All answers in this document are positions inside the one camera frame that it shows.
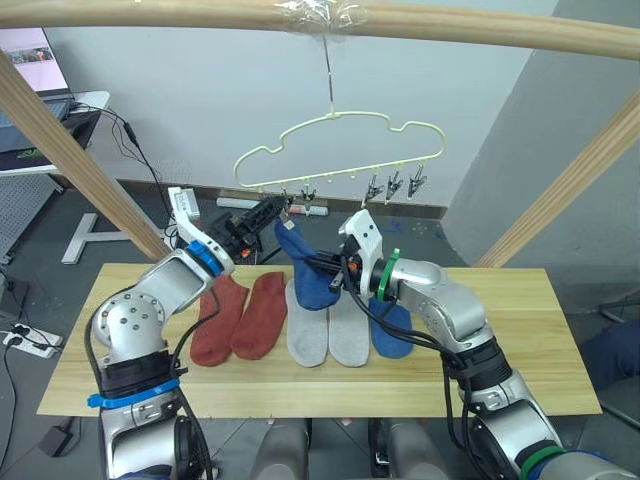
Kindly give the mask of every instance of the wooden table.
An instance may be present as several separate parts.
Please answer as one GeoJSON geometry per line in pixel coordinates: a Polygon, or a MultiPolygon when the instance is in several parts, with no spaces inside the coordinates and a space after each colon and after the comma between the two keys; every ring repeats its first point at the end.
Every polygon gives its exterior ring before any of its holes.
{"type": "MultiPolygon", "coordinates": [[[[94,309],[128,286],[147,265],[105,264],[82,308],[64,353],[51,377],[38,413],[96,416],[86,405],[97,388],[87,363],[82,334],[94,309]]],[[[290,266],[239,266],[235,280],[251,287],[268,271],[292,276],[290,266]]],[[[452,279],[480,296],[509,362],[549,415],[600,413],[580,354],[544,270],[451,268],[452,279]]],[[[164,330],[171,347],[198,316],[198,302],[171,319],[164,330]]],[[[412,319],[424,330],[422,321],[412,319]]],[[[232,356],[216,367],[191,363],[189,344],[182,355],[189,373],[184,391],[199,417],[442,417],[445,415],[438,355],[414,347],[400,360],[379,356],[346,368],[327,356],[315,368],[297,365],[286,344],[286,323],[274,349],[258,361],[232,356]]],[[[454,394],[455,411],[460,402],[454,394]]]]}

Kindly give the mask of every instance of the blue sock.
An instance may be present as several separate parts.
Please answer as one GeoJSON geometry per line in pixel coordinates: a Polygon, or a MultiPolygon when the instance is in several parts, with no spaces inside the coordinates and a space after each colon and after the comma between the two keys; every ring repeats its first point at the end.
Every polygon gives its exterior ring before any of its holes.
{"type": "Polygon", "coordinates": [[[289,230],[280,219],[277,219],[275,231],[280,246],[293,260],[294,285],[300,306],[306,310],[322,310],[335,304],[340,294],[329,290],[333,277],[314,271],[304,261],[305,258],[314,256],[316,252],[302,238],[298,228],[289,230]]]}
{"type": "MultiPolygon", "coordinates": [[[[389,304],[375,298],[369,299],[369,310],[374,315],[382,315],[389,304]]],[[[399,305],[394,306],[384,319],[399,328],[411,328],[411,315],[399,305]]],[[[371,341],[377,352],[387,358],[402,358],[411,353],[413,345],[385,333],[380,325],[371,321],[371,341]]]]}

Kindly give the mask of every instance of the white hanger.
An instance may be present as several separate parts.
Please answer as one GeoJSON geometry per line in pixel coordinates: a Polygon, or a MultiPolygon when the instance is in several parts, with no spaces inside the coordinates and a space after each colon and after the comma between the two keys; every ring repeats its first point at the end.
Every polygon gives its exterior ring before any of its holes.
{"type": "Polygon", "coordinates": [[[424,162],[427,160],[430,160],[432,158],[436,158],[439,157],[440,155],[442,155],[442,152],[444,152],[445,149],[445,145],[447,142],[447,137],[444,134],[444,132],[442,131],[442,129],[440,129],[440,127],[438,127],[437,125],[434,125],[432,123],[426,123],[426,122],[419,122],[416,120],[410,120],[408,122],[405,122],[404,125],[402,125],[401,127],[393,127],[392,121],[391,121],[391,117],[389,117],[388,115],[385,115],[384,113],[379,113],[379,112],[365,112],[365,111],[346,111],[346,112],[336,112],[334,109],[334,104],[333,104],[333,81],[332,81],[332,73],[331,73],[331,64],[329,63],[329,51],[327,48],[327,39],[326,37],[323,35],[322,36],[322,40],[323,40],[323,46],[324,46],[324,54],[325,54],[325,59],[327,62],[327,74],[329,76],[329,102],[330,102],[330,109],[329,109],[329,113],[327,113],[326,115],[323,115],[322,117],[317,117],[317,118],[313,118],[311,120],[307,120],[306,122],[302,122],[299,123],[298,125],[295,125],[291,128],[289,128],[288,130],[285,130],[284,132],[282,132],[280,134],[279,137],[279,145],[275,148],[270,148],[266,145],[261,145],[259,147],[256,147],[252,150],[249,150],[248,152],[246,152],[245,154],[241,155],[240,158],[238,158],[238,160],[236,160],[236,162],[233,165],[233,178],[235,179],[235,181],[238,183],[238,185],[245,187],[245,188],[259,188],[259,189],[263,189],[264,187],[268,186],[268,185],[281,185],[283,187],[286,187],[286,185],[288,183],[291,182],[298,182],[298,181],[302,181],[305,182],[306,184],[309,183],[309,180],[314,179],[314,178],[326,178],[327,182],[331,183],[333,182],[333,177],[337,176],[337,175],[344,175],[344,174],[348,174],[351,176],[351,178],[355,178],[355,174],[357,172],[361,172],[363,170],[377,170],[379,168],[382,167],[391,167],[391,166],[396,166],[396,167],[400,167],[401,165],[404,165],[405,163],[413,163],[413,162],[419,162],[420,166],[424,165],[424,162]],[[323,173],[315,173],[312,175],[301,175],[298,177],[289,177],[289,178],[280,178],[277,180],[270,180],[268,182],[259,182],[259,183],[242,183],[240,181],[240,179],[238,178],[238,168],[240,167],[240,165],[249,157],[251,157],[252,155],[255,155],[258,152],[267,152],[270,154],[276,154],[281,152],[282,150],[284,150],[285,148],[285,139],[291,135],[293,132],[300,130],[302,128],[308,127],[310,125],[314,125],[316,123],[320,123],[320,122],[326,122],[329,120],[337,120],[339,118],[342,117],[347,117],[347,116],[360,116],[360,117],[375,117],[375,118],[381,118],[385,121],[386,123],[386,127],[387,130],[390,132],[394,132],[394,133],[402,133],[405,131],[405,129],[411,125],[415,125],[418,127],[423,127],[423,128],[429,128],[431,130],[434,130],[438,133],[438,135],[440,135],[440,140],[441,140],[441,146],[440,146],[440,150],[438,150],[436,153],[432,153],[429,155],[423,155],[420,157],[414,157],[414,158],[406,158],[403,160],[394,160],[394,161],[390,161],[390,162],[383,162],[383,163],[376,163],[376,164],[371,164],[371,165],[366,165],[363,167],[354,167],[354,168],[346,168],[346,169],[342,169],[342,170],[334,170],[334,171],[330,171],[330,172],[323,172],[323,173]]]}

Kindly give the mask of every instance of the laptop screen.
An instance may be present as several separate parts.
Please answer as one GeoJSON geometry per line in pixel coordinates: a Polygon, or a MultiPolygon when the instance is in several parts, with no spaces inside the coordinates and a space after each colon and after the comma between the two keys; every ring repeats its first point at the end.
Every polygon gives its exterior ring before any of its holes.
{"type": "Polygon", "coordinates": [[[69,93],[42,28],[0,29],[0,49],[40,96],[69,93]]]}

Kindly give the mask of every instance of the wooden frame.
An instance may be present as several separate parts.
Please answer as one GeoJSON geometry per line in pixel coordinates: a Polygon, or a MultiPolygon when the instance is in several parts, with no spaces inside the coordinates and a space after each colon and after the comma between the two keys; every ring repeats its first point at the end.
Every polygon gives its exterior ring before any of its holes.
{"type": "MultiPolygon", "coordinates": [[[[344,1],[329,4],[340,8],[344,1]]],[[[0,27],[138,25],[291,30],[304,15],[279,0],[6,0],[0,27]]],[[[365,3],[345,33],[640,60],[640,29],[556,17],[402,3],[365,3]]],[[[76,187],[152,259],[167,252],[144,215],[56,121],[8,59],[0,57],[0,108],[76,187]]],[[[491,247],[477,266],[499,267],[551,223],[640,136],[636,92],[585,150],[491,247]]]]}

